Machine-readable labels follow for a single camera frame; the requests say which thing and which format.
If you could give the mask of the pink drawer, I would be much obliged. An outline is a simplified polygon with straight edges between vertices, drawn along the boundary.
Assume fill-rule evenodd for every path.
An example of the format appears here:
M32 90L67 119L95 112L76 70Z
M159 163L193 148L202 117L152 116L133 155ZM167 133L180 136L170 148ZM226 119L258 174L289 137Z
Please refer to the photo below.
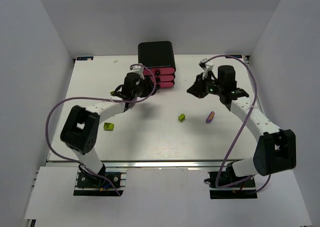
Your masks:
M172 88L175 85L175 81L161 81L161 82L157 82L156 83L156 87L158 89L168 89L168 88Z
M145 68L143 70L143 74L146 75L151 75L153 74L154 76L163 76L163 75L172 75L176 72L176 68L172 66L153 66L153 67L148 67L147 69Z
M175 77L175 74L163 74L154 76L156 83L172 82L175 79Z

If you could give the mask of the lime small lego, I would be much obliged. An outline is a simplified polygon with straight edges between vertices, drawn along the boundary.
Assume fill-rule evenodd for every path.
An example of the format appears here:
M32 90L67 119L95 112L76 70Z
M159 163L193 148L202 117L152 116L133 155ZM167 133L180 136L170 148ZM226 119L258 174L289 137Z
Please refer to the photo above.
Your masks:
M186 115L183 114L183 113L178 116L178 121L179 122L183 122L185 119L186 119Z

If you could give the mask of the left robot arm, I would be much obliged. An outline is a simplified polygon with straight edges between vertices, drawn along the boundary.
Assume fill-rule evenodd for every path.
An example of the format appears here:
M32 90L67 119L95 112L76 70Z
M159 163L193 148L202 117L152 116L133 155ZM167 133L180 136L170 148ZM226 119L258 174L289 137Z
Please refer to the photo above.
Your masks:
M88 173L103 176L105 165L95 151L99 125L131 109L138 98L148 98L156 91L154 75L143 75L140 70L127 73L123 84L111 92L109 100L88 107L73 106L62 128L60 140L75 153Z

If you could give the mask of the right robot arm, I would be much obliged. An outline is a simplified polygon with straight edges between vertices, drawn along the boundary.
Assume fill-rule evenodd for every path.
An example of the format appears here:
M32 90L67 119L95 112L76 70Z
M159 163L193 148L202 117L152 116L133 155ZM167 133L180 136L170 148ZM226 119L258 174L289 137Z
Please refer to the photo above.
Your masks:
M200 67L204 71L196 76L187 93L199 99L208 94L217 95L257 141L253 157L230 163L224 177L235 182L243 177L267 176L294 169L297 165L295 133L281 129L253 107L249 94L237 86L233 66L219 66L217 76L212 72L213 66L202 63Z

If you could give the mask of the purple lego with orange print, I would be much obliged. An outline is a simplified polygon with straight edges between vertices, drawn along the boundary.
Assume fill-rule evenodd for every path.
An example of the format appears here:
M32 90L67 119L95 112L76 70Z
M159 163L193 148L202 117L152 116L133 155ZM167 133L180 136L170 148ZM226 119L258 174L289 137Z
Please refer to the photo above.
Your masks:
M214 112L214 111L211 111L210 114L207 116L205 122L206 122L207 124L211 123L212 120L214 119L214 117L215 117L215 112Z

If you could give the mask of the black drawer cabinet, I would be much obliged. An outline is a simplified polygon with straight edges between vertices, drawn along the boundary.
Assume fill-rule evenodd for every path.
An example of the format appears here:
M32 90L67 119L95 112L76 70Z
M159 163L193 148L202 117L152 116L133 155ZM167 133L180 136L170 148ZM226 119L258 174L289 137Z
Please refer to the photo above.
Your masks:
M168 40L141 42L137 53L138 62L146 67L176 67L173 44Z

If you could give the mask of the right blue label sticker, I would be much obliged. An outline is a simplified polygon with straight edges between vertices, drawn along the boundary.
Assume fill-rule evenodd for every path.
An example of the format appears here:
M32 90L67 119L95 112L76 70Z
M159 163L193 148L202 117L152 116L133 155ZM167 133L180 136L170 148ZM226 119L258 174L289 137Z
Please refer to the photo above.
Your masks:
M233 59L233 58L237 58L237 59L242 59L243 58L243 56L241 55L241 54L227 54L226 56L225 56L225 58L227 58L227 59Z

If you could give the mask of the blue label sticker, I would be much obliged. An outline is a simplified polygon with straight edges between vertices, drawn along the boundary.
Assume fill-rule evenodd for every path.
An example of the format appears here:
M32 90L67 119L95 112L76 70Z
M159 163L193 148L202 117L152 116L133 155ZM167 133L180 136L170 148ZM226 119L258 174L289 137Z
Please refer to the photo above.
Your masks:
M243 56L241 55L241 54L227 54L226 56L225 56L225 58L227 58L227 59L233 59L233 58L237 58L237 59L242 59L243 58Z
M78 56L76 61L92 61L93 59L93 56Z

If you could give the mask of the left blue label sticker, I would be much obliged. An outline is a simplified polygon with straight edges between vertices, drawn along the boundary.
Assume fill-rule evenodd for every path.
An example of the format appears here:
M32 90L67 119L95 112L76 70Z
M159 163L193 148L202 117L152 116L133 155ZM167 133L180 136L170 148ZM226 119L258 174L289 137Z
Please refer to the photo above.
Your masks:
M76 61L92 61L93 59L93 56L78 56Z

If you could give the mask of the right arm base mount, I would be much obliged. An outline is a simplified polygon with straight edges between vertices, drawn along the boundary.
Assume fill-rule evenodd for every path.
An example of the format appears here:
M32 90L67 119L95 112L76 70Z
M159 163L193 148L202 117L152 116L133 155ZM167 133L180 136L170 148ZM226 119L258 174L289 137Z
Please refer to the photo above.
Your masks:
M256 183L253 178L245 176L236 177L231 167L227 167L220 173L218 178L218 188L216 179L218 171L208 172L208 177L203 181L209 185L209 195L211 200L241 200L257 199Z

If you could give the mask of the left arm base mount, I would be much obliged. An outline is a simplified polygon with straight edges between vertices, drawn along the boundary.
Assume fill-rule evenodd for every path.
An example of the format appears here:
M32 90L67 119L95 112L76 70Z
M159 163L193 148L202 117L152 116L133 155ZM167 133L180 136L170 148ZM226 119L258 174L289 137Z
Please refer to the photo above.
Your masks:
M81 197L120 197L126 186L127 173L122 170L106 170L104 176L116 188L116 191L105 178L88 173L78 166L73 195Z

